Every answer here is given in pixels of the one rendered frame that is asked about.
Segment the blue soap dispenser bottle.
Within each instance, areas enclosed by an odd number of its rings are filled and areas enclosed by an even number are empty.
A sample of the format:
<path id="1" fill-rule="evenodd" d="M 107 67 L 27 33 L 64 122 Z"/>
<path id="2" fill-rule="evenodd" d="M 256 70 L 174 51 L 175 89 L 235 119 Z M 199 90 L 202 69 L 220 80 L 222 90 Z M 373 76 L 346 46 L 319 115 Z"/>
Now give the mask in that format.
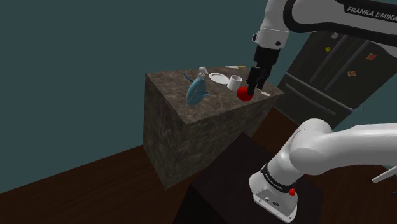
<path id="1" fill-rule="evenodd" d="M 209 95 L 209 93 L 206 91 L 207 85 L 204 79 L 207 74 L 208 71 L 205 67 L 199 68 L 198 76 L 194 81 L 192 81 L 186 94 L 187 105 L 197 105 L 205 96 Z"/>

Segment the white cup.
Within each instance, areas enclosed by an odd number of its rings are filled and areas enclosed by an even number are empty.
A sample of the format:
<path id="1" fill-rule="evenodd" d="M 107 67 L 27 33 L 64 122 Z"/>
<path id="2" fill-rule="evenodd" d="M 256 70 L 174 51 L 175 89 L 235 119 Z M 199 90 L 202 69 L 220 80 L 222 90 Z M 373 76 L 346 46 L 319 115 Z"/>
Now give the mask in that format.
<path id="1" fill-rule="evenodd" d="M 237 91 L 242 83 L 242 78 L 238 75 L 231 75 L 229 78 L 227 88 L 232 91 Z"/>

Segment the marble counter block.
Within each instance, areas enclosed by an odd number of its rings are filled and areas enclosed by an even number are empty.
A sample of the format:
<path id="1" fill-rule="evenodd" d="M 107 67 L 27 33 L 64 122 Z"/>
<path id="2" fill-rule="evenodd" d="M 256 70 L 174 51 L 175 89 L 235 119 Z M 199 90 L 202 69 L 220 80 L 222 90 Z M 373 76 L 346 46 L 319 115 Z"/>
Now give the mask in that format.
<path id="1" fill-rule="evenodd" d="M 189 106 L 186 94 L 198 69 L 145 74 L 143 147 L 164 188 L 207 167 L 242 133 L 252 136 L 282 90 L 265 82 L 250 101 L 206 76 L 206 96 Z"/>

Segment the dark robot stand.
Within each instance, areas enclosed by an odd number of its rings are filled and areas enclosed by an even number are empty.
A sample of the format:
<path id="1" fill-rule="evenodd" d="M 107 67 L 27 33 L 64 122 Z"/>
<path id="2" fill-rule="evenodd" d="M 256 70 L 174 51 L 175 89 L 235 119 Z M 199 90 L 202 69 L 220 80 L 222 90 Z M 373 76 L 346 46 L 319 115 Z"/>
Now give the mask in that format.
<path id="1" fill-rule="evenodd" d="M 192 181 L 172 224 L 287 224 L 260 207 L 249 187 L 249 177 L 273 156 L 241 134 Z M 322 189 L 301 178 L 296 190 L 290 224 L 321 224 Z"/>

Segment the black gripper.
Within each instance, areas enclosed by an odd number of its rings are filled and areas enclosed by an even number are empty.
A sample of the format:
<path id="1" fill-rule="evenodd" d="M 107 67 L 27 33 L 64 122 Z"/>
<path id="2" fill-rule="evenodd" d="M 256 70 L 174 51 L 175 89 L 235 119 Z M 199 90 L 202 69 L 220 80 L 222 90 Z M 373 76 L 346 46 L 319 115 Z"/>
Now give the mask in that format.
<path id="1" fill-rule="evenodd" d="M 254 61 L 256 62 L 256 67 L 252 67 L 249 71 L 246 83 L 247 95 L 253 95 L 254 90 L 261 90 L 270 76 L 272 67 L 276 64 L 280 49 L 264 48 L 261 46 L 256 47 L 254 54 Z"/>

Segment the black refrigerator with magnets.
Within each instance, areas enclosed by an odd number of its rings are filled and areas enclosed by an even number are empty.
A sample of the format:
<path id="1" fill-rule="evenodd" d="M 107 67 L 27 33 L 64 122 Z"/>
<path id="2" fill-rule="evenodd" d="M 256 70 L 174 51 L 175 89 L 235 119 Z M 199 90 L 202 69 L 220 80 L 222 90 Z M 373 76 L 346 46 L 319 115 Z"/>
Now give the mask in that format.
<path id="1" fill-rule="evenodd" d="M 334 128 L 396 73 L 396 47 L 313 32 L 278 84 L 275 108 L 297 124 L 319 118 Z"/>

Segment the red bowl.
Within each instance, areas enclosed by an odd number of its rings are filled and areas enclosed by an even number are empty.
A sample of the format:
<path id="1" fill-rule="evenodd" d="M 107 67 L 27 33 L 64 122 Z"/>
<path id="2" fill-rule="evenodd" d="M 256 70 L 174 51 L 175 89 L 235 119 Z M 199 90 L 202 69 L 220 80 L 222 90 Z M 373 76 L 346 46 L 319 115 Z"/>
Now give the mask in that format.
<path id="1" fill-rule="evenodd" d="M 239 87 L 238 90 L 236 91 L 237 97 L 242 101 L 250 101 L 253 98 L 253 96 L 249 95 L 247 91 L 248 91 L 247 86 Z"/>

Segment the white plate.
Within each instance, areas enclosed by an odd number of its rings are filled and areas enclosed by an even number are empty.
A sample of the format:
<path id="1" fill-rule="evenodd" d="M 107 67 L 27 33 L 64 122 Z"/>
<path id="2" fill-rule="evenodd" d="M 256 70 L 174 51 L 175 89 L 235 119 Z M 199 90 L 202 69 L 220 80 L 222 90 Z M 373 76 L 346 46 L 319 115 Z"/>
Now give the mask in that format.
<path id="1" fill-rule="evenodd" d="M 221 74 L 221 73 L 210 73 L 209 77 L 213 82 L 221 84 L 221 85 L 227 85 L 229 83 L 229 79 L 230 79 L 226 75 Z"/>

